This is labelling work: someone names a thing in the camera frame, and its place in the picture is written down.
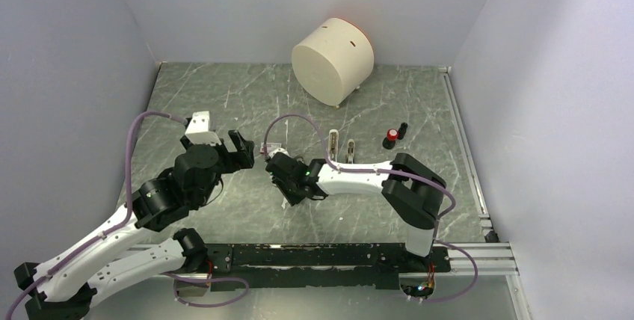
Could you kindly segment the white stapler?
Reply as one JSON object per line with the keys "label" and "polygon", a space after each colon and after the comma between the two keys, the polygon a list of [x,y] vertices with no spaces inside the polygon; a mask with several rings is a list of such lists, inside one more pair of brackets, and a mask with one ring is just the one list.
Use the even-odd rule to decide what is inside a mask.
{"label": "white stapler", "polygon": [[328,133],[328,157],[331,162],[338,162],[339,155],[339,131],[331,129]]}

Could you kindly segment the white red staple box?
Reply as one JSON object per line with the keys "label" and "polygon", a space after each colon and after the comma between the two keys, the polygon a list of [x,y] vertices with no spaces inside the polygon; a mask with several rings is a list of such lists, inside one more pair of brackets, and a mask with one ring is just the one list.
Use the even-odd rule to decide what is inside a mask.
{"label": "white red staple box", "polygon": [[271,154],[276,152],[278,149],[282,149],[283,145],[281,143],[261,143],[260,154]]}

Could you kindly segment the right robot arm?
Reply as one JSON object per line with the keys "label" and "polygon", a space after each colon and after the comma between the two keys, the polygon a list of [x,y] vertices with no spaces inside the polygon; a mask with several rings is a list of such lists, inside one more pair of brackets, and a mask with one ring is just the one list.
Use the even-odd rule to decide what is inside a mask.
{"label": "right robot arm", "polygon": [[376,164],[328,164],[325,159],[304,164],[278,152],[265,170],[293,206],[335,194],[381,195],[407,224],[405,265],[420,271],[431,262],[446,182],[413,156],[398,153],[392,161]]}

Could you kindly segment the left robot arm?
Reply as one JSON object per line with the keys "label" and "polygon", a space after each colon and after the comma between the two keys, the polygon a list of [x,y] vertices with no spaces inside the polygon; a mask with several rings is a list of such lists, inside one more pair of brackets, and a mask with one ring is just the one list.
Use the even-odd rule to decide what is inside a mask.
{"label": "left robot arm", "polygon": [[27,317],[82,319],[100,301],[149,277],[195,272],[208,265],[207,246],[193,228],[180,229],[133,256],[122,254],[205,206],[222,175],[254,166],[255,143],[236,130],[228,135],[233,152],[223,141],[193,143],[182,136],[185,152],[173,167],[143,183],[130,204],[118,208],[81,244],[47,262],[18,266],[14,275],[25,293]]}

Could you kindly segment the red black stamp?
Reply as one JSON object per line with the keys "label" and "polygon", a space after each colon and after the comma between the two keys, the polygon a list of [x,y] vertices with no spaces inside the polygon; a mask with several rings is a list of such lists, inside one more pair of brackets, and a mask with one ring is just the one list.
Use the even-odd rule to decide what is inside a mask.
{"label": "red black stamp", "polygon": [[397,140],[398,140],[398,130],[389,129],[386,133],[385,138],[382,140],[382,147],[386,150],[391,150],[395,147]]}

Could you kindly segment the small black cylinder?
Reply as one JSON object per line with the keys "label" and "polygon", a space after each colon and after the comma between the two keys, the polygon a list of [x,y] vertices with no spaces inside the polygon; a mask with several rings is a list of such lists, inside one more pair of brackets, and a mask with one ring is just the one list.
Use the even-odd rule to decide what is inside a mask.
{"label": "small black cylinder", "polygon": [[407,133],[407,129],[408,129],[408,123],[403,122],[403,123],[400,124],[400,126],[399,126],[399,128],[397,130],[397,133],[398,133],[397,139],[398,140],[402,140],[404,138],[404,136]]}

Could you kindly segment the cream cylindrical stool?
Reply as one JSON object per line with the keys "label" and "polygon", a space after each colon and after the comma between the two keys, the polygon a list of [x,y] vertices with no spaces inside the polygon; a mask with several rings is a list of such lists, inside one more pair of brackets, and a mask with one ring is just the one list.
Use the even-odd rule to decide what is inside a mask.
{"label": "cream cylindrical stool", "polygon": [[375,54],[356,25],[329,18],[292,49],[292,70],[319,102],[338,107],[371,75]]}

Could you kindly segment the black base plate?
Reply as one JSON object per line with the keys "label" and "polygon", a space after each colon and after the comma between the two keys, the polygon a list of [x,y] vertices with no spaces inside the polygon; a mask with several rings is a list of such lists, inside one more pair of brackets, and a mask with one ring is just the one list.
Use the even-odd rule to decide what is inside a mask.
{"label": "black base plate", "polygon": [[448,273],[449,252],[415,256],[402,243],[208,244],[199,268],[214,278],[242,278],[252,289],[372,286],[397,290],[401,276]]}

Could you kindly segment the aluminium rail frame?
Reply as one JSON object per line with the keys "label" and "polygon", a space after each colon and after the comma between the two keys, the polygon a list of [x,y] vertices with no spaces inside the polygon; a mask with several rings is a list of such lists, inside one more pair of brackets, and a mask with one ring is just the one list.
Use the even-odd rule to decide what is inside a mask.
{"label": "aluminium rail frame", "polygon": [[90,317],[527,319],[506,243],[484,238],[447,77],[378,65],[338,106],[289,64],[165,62],[149,108],[208,111],[253,167],[210,204],[100,256]]}

